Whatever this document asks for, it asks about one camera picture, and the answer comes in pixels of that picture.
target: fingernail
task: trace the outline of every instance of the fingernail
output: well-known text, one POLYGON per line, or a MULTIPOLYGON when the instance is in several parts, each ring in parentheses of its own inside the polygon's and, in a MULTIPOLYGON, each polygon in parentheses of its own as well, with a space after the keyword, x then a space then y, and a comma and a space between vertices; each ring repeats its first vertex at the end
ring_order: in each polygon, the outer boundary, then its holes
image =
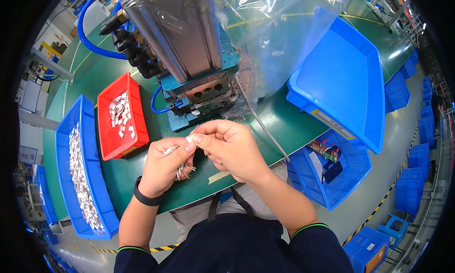
POLYGON ((200 134, 192 134, 186 137, 187 141, 190 143, 199 144, 201 142, 202 136, 200 134))
POLYGON ((185 150, 187 152, 193 152, 193 151, 196 151, 196 145, 194 144, 188 144, 185 146, 185 150))

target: black wristband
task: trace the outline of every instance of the black wristband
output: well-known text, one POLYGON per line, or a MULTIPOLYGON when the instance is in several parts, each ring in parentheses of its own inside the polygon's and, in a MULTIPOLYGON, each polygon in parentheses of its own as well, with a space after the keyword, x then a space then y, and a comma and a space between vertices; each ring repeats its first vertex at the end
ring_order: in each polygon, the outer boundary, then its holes
POLYGON ((144 196, 139 191, 139 188, 138 188, 139 182, 141 182, 141 179, 142 179, 142 176, 139 176, 136 179, 136 183, 134 184, 134 197, 136 197, 136 199, 139 202, 141 202, 142 204, 147 205, 147 206, 158 206, 159 204, 161 204, 161 202, 163 201, 163 198, 164 198, 164 193, 156 198, 149 198, 147 196, 144 196))

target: red plastic bin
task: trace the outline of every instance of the red plastic bin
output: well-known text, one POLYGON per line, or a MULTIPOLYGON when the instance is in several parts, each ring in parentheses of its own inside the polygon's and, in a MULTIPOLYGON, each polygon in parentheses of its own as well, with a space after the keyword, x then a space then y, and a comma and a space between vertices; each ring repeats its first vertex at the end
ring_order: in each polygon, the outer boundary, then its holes
POLYGON ((98 95, 98 132, 100 135, 101 156, 104 161, 111 158, 121 158, 137 148, 147 144, 147 127, 142 112, 139 84, 131 78, 129 72, 124 73, 98 95), (118 135, 121 125, 112 128, 109 105, 112 100, 123 92, 128 91, 131 120, 127 124, 133 126, 135 136, 118 135))

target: shirt sleeve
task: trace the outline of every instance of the shirt sleeve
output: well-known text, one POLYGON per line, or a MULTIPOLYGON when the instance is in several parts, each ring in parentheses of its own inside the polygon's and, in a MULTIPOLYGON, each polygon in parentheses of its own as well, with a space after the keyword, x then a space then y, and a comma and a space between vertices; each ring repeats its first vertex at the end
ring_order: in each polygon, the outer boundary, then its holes
POLYGON ((158 262, 150 252, 139 247, 125 246, 118 249, 114 273, 150 273, 157 266, 158 262))
POLYGON ((305 272, 354 272, 337 237, 323 223, 297 231, 289 243, 295 262, 305 272))

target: gray pants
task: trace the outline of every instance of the gray pants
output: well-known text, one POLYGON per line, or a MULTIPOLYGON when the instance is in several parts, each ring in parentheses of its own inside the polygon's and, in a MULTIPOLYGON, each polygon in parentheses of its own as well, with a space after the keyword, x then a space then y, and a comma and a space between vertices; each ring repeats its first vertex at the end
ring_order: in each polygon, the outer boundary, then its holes
MULTIPOLYGON (((284 181, 287 180, 287 167, 284 160, 279 161, 272 165, 270 169, 278 175, 284 181)), ((265 220, 276 220, 277 217, 270 211, 270 209, 264 204, 264 202, 257 196, 253 189, 244 183, 238 183, 234 185, 234 189, 238 194, 251 206, 254 215, 256 217, 265 220)), ((213 196, 209 196, 197 202, 194 202, 188 206, 179 208, 171 211, 172 218, 177 224, 177 228, 180 231, 180 236, 177 238, 177 243, 183 242, 190 232, 191 228, 208 218, 208 209, 212 203, 213 196)), ((224 203, 218 203, 217 215, 218 214, 246 214, 246 211, 230 197, 224 203)))

